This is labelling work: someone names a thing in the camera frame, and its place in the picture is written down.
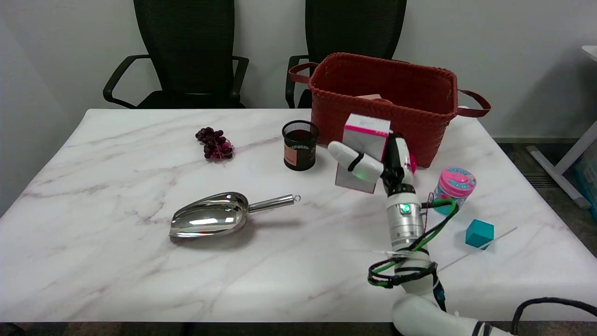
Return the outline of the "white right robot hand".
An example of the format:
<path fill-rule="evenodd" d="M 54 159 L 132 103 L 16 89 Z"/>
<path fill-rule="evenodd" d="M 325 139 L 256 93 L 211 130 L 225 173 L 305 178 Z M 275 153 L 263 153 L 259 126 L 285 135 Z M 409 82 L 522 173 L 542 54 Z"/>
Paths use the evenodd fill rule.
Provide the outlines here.
<path fill-rule="evenodd" d="M 411 153 L 400 133 L 389 134 L 382 159 L 337 141 L 330 142 L 327 149 L 338 163 L 335 185 L 339 187 L 372 194 L 381 180 L 389 196 L 399 193 L 403 185 L 410 193 L 414 191 Z"/>

